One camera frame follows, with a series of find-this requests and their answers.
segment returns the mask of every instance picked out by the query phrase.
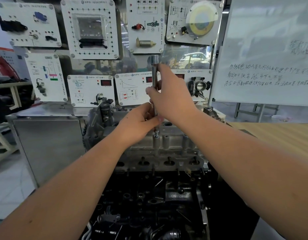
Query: wooden table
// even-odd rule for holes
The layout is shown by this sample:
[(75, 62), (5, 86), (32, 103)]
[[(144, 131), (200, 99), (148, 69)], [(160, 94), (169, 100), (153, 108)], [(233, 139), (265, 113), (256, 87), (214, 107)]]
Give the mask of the wooden table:
[(297, 123), (239, 123), (230, 126), (246, 130), (260, 140), (286, 151), (308, 158), (308, 124)]

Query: digital display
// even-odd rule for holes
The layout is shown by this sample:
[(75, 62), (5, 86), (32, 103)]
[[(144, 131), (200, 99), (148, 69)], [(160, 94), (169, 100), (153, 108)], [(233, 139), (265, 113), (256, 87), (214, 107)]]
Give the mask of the digital display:
[(146, 83), (152, 83), (152, 77), (151, 76), (146, 77)]
[(100, 84), (102, 86), (112, 86), (112, 81), (111, 80), (101, 80)]
[(184, 79), (185, 78), (185, 74), (175, 74), (177, 77)]

